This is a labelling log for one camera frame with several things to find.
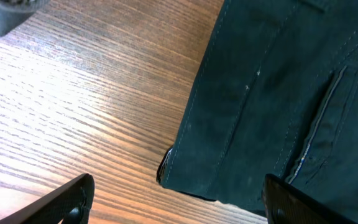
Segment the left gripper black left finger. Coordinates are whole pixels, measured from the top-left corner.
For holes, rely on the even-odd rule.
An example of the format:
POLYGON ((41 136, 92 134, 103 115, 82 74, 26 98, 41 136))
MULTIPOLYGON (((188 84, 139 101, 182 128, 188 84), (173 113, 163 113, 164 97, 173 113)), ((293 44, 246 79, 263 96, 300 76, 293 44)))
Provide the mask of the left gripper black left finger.
POLYGON ((88 224, 95 183, 81 174, 23 209, 0 220, 0 224, 88 224))

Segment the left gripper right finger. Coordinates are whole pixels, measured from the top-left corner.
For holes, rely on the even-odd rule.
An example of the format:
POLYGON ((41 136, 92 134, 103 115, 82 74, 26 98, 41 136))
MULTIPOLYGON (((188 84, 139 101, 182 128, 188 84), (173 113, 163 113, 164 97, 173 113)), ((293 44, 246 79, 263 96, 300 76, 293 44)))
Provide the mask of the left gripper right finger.
POLYGON ((262 198, 268 224, 355 224, 273 174, 265 176, 262 198))

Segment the black shorts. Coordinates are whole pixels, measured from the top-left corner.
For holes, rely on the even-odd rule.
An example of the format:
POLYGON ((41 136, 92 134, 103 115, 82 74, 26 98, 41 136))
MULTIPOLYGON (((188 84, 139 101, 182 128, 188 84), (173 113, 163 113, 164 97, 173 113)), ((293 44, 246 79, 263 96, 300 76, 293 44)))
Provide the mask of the black shorts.
POLYGON ((358 0, 223 3, 157 181, 260 213, 267 174, 358 223, 358 0))

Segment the folded grey shorts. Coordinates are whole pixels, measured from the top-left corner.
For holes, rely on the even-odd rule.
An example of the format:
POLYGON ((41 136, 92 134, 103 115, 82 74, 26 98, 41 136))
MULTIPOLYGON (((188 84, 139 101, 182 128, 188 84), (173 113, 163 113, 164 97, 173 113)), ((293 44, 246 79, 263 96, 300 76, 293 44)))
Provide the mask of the folded grey shorts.
POLYGON ((0 0, 0 37, 21 25, 50 0, 0 0))

